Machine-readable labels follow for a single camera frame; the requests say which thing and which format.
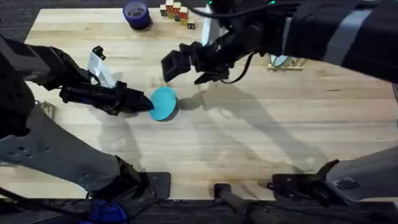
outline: teal puck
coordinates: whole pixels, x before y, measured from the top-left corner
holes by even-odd
[[[170,121],[178,112],[178,99],[168,86],[155,90],[150,101],[154,104],[154,109],[149,111],[149,115],[156,121]]]

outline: black cable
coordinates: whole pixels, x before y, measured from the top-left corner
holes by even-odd
[[[187,8],[190,11],[192,11],[193,13],[195,13],[195,14],[197,14],[199,16],[203,16],[203,17],[207,17],[207,18],[213,18],[213,19],[226,19],[226,18],[236,18],[236,17],[245,16],[247,14],[254,13],[254,12],[257,12],[257,11],[261,11],[261,10],[265,10],[265,9],[275,9],[275,8],[279,8],[279,7],[298,6],[298,5],[300,5],[300,4],[280,2],[280,3],[275,3],[275,4],[266,4],[266,5],[263,5],[263,6],[254,7],[252,9],[248,9],[248,10],[241,11],[241,12],[227,13],[227,14],[206,13],[206,12],[203,12],[201,10],[195,9],[194,7],[191,7],[191,6],[187,6]]]
[[[279,210],[283,210],[286,212],[295,212],[295,213],[299,213],[302,215],[310,215],[310,216],[315,216],[315,217],[323,217],[323,218],[329,218],[329,219],[334,219],[334,220],[340,220],[340,221],[344,221],[344,222],[351,222],[351,223],[368,223],[368,224],[375,224],[376,222],[372,222],[372,221],[367,221],[367,220],[357,220],[357,219],[352,219],[352,218],[348,218],[348,217],[344,217],[344,216],[340,216],[340,215],[332,215],[332,214],[325,214],[325,213],[317,213],[317,212],[309,212],[309,211],[303,211],[303,210],[299,210],[299,209],[294,209],[294,208],[287,208],[284,206],[280,206],[280,205],[276,205],[273,203],[269,203],[269,202],[260,202],[261,204],[264,204],[265,206],[269,206],[269,207],[274,207],[277,208]]]
[[[21,204],[25,204],[25,205],[31,205],[37,208],[41,208],[47,211],[51,211],[51,212],[57,212],[59,214],[62,215],[68,215],[70,217],[73,218],[79,218],[80,220],[83,220],[85,222],[92,222],[92,223],[98,223],[98,224],[120,224],[120,223],[128,223],[129,221],[133,220],[134,218],[136,218],[137,216],[139,216],[142,212],[144,212],[145,210],[147,210],[148,208],[152,207],[153,205],[156,204],[156,202],[151,202],[150,204],[146,205],[145,207],[143,207],[142,209],[140,209],[137,213],[135,213],[134,215],[127,217],[125,220],[122,221],[117,221],[117,222],[102,222],[102,221],[97,221],[97,220],[92,220],[90,218],[87,218],[84,214],[82,213],[75,213],[75,212],[71,212],[62,208],[58,208],[58,207],[54,207],[52,205],[46,205],[44,203],[40,203],[40,202],[36,202],[35,200],[29,200],[28,198],[22,197],[18,194],[15,194],[9,190],[6,190],[2,187],[0,187],[0,195],[3,195],[9,199],[12,199],[13,201],[17,201]]]
[[[231,82],[226,82],[226,81],[224,81],[224,80],[221,80],[221,82],[224,83],[224,84],[232,84],[232,83],[236,83],[237,81],[241,80],[241,79],[243,78],[243,76],[245,76],[246,72],[248,72],[251,59],[253,58],[253,56],[254,56],[255,54],[256,54],[256,53],[251,53],[251,54],[249,55],[248,59],[246,60],[246,64],[244,65],[243,71],[242,71],[242,73],[240,74],[240,76],[239,76],[238,78],[236,78],[235,80],[233,80],[233,81],[231,81]]]

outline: purple tape roll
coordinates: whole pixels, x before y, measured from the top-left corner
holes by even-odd
[[[127,3],[123,8],[123,15],[135,30],[146,29],[152,24],[147,4],[141,1]]]

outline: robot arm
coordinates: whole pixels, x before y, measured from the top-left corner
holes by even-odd
[[[364,74],[398,82],[395,75],[398,6],[391,1],[213,1],[217,15],[270,8],[220,19],[228,32],[209,45],[180,44],[163,61],[169,82],[190,70],[204,72],[195,84],[228,78],[242,57],[258,53],[288,55],[333,63]]]
[[[102,52],[101,47],[95,47],[91,58],[98,55],[104,59]],[[48,91],[60,88],[60,97],[64,103],[72,101],[93,105],[110,115],[118,115],[120,111],[147,111],[154,107],[144,92],[130,89],[121,81],[109,86],[100,79],[101,76],[93,74],[95,71],[80,68],[71,56],[55,47],[22,44],[0,35],[0,63],[3,73],[15,74]],[[99,85],[92,84],[92,78]]]
[[[321,60],[398,83],[394,1],[213,1],[210,7],[215,14],[205,16],[220,17],[220,26],[228,32],[208,45],[180,44],[180,51],[162,61],[165,81],[189,71],[191,65],[203,72],[195,84],[225,80],[237,60],[270,53]],[[262,10],[242,13],[256,7]],[[397,158],[394,148],[331,161],[317,174],[276,174],[267,187],[276,198],[301,198],[326,207],[398,197],[398,180],[391,178],[398,173]]]
[[[97,50],[94,53],[104,58]],[[58,126],[35,105],[25,81],[47,90],[60,88],[64,102],[93,105],[112,115],[153,108],[143,92],[123,82],[114,88],[91,84],[92,74],[60,49],[22,44],[1,35],[0,65],[1,161],[74,182],[96,198],[143,192],[146,186],[132,165]]]

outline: butcher block tabletop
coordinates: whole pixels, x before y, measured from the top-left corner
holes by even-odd
[[[150,9],[150,30],[136,32],[121,9],[43,9],[26,40],[54,46],[87,68],[100,45],[115,79],[147,96],[162,81],[160,61],[180,43],[201,39]],[[246,58],[231,69],[242,71]],[[228,182],[244,198],[272,200],[260,187],[272,174],[314,173],[332,159],[352,159],[398,144],[397,102],[391,84],[327,63],[309,61],[302,72],[267,71],[255,56],[233,85],[194,85],[191,71],[170,82],[180,102],[173,120],[148,113],[110,116],[92,106],[62,103],[58,90],[30,83],[37,100],[55,105],[55,122],[138,171],[170,172],[170,198],[210,199],[214,183]],[[79,186],[21,166],[0,167],[1,186],[27,197],[81,198]]]

